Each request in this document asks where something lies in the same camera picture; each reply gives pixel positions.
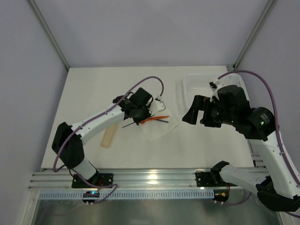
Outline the dark blue chopstick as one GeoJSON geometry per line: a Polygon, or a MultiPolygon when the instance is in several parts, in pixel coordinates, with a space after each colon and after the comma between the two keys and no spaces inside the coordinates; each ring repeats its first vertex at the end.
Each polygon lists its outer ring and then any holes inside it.
{"type": "MultiPolygon", "coordinates": [[[[139,125],[139,124],[144,124],[144,123],[146,123],[146,122],[148,122],[148,121],[155,121],[155,120],[156,120],[156,121],[159,121],[159,122],[169,123],[169,121],[166,121],[166,120],[164,120],[164,119],[166,119],[166,117],[153,117],[153,118],[149,118],[149,119],[143,120],[143,121],[141,121],[140,123],[137,123],[137,125],[139,125]]],[[[133,125],[133,124],[136,124],[136,123],[133,122],[133,123],[127,124],[127,125],[123,126],[122,128],[126,128],[126,127],[128,127],[128,126],[130,126],[130,125],[133,125]]]]}

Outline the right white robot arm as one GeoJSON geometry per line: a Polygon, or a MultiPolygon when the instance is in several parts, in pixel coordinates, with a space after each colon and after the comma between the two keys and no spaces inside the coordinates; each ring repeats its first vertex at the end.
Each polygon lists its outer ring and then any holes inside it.
{"type": "Polygon", "coordinates": [[[242,187],[272,211],[295,212],[300,208],[300,186],[295,181],[300,174],[294,166],[285,164],[289,157],[279,148],[281,140],[276,136],[275,117],[264,107],[252,108],[241,87],[224,86],[212,97],[196,95],[182,121],[192,125],[199,122],[210,128],[233,126],[258,152],[269,173],[263,176],[221,161],[204,176],[208,186],[227,183],[242,187]],[[203,111],[200,121],[199,111],[203,111]]]}

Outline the white paper napkin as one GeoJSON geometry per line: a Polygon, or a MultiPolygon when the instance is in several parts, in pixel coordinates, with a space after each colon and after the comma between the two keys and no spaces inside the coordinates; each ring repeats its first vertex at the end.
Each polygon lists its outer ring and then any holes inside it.
{"type": "Polygon", "coordinates": [[[167,107],[163,111],[158,112],[154,116],[170,116],[166,119],[169,123],[159,122],[159,121],[148,121],[141,124],[141,129],[148,141],[156,140],[168,133],[170,133],[174,128],[179,125],[177,119],[173,116],[170,109],[167,107]]]}

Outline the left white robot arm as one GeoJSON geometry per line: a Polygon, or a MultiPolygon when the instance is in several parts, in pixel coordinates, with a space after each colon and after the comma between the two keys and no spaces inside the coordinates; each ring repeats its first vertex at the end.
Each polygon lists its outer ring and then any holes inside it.
{"type": "Polygon", "coordinates": [[[133,119],[138,124],[149,118],[153,100],[150,93],[139,88],[135,93],[116,97],[107,108],[88,119],[73,125],[66,122],[59,124],[52,143],[52,150],[57,155],[55,161],[61,160],[67,169],[76,173],[75,184],[82,182],[93,188],[102,186],[102,175],[86,158],[84,145],[103,130],[123,120],[133,119]]]}

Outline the orange plastic fork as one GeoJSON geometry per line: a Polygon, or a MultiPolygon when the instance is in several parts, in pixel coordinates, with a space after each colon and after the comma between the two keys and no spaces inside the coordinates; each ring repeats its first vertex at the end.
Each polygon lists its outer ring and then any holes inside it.
{"type": "Polygon", "coordinates": [[[159,121],[159,122],[168,123],[168,121],[166,120],[168,118],[170,118],[170,116],[154,116],[141,121],[140,124],[144,124],[148,121],[159,121]]]}

